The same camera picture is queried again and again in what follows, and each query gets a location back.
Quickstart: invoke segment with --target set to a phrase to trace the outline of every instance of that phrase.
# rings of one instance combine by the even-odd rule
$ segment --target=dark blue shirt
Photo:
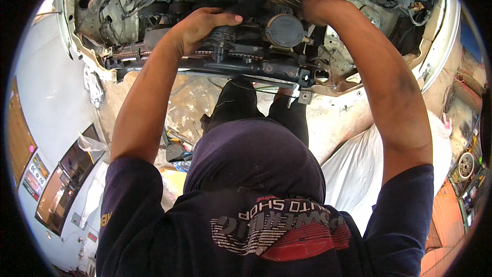
[[[392,178],[361,237],[348,213],[323,204],[321,169],[289,130],[224,123],[196,145],[184,194],[167,212],[153,165],[109,166],[97,275],[418,276],[433,180],[431,165]]]

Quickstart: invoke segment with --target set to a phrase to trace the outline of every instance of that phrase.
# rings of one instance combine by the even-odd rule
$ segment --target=hand
[[[336,10],[355,7],[346,0],[300,0],[304,19],[316,26],[326,26],[330,16],[336,16]]]
[[[200,8],[174,25],[162,39],[172,43],[180,56],[190,55],[201,46],[213,28],[236,26],[242,21],[242,16],[222,13],[220,8]]]

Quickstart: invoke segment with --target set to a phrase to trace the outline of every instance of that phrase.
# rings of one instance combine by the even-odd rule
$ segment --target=white wall
[[[83,68],[83,61],[77,58],[72,61],[66,55],[54,15],[45,17],[30,29],[15,69],[17,86],[24,117],[38,146],[36,153],[50,175],[79,137],[78,131],[83,132],[96,120],[84,89]],[[37,201],[22,186],[23,179],[19,184],[19,201],[34,237],[48,259],[62,269],[78,267],[82,243],[77,239],[81,237],[85,242],[90,226],[99,223],[98,210],[89,217],[85,231],[70,219],[73,212],[82,214],[88,189],[100,163],[95,165],[71,206],[61,232],[63,240],[34,218]]]

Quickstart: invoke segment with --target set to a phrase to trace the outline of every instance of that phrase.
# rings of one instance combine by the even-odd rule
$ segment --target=black pants
[[[287,108],[289,97],[282,96],[270,106],[268,119],[285,126],[306,146],[309,145],[308,125],[306,121],[306,105],[299,104],[297,99]],[[215,126],[225,122],[263,118],[265,116],[256,106],[256,92],[250,82],[242,79],[231,80],[225,84],[213,109],[212,116],[202,116],[203,134],[205,135]]]

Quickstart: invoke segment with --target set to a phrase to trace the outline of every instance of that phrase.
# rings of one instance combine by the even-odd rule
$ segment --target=mechanic
[[[294,102],[291,110],[282,106],[286,113],[264,118],[253,87],[241,80],[227,83],[212,117],[203,117],[204,136],[184,194],[163,211],[162,178],[153,163],[180,59],[214,27],[242,22],[239,15],[201,8],[163,36],[118,114],[101,208],[98,276],[420,274],[434,175],[417,81],[352,3],[300,2],[306,21],[328,24],[345,43],[383,141],[382,188],[365,234],[348,213],[324,205],[323,173],[306,145],[305,107]],[[281,112],[278,105],[288,98],[281,94],[271,112]],[[275,120],[285,121],[288,113],[292,126]]]

